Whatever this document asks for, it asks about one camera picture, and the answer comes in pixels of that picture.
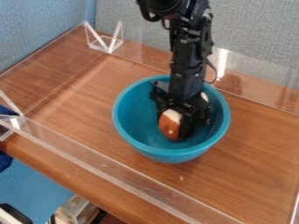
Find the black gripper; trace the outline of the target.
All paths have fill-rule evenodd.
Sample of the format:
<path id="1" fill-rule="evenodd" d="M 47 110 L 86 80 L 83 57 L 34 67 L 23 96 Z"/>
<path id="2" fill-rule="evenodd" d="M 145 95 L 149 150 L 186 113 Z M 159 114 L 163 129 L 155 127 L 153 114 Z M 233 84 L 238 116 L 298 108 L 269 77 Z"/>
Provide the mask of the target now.
<path id="1" fill-rule="evenodd" d="M 157 105 L 157 119 L 161 119 L 163 112 L 173 109 L 182 114 L 179 125 L 179 140 L 185 141 L 193 134 L 199 124 L 209 125 L 211 122 L 213 106 L 210 100 L 199 92 L 189 99 L 181 99 L 169 93 L 170 83 L 154 80 L 150 98 Z"/>

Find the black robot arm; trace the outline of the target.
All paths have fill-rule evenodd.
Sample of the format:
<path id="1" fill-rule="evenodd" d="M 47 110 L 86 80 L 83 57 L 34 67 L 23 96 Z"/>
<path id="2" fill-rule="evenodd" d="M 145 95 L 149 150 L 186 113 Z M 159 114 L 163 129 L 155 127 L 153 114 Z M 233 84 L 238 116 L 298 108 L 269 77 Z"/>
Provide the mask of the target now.
<path id="1" fill-rule="evenodd" d="M 167 82 L 153 82 L 158 127 L 171 141 L 190 137 L 211 121 L 211 104 L 203 92 L 213 54 L 210 0 L 137 0 L 145 20 L 161 22 L 170 32 L 173 60 Z"/>

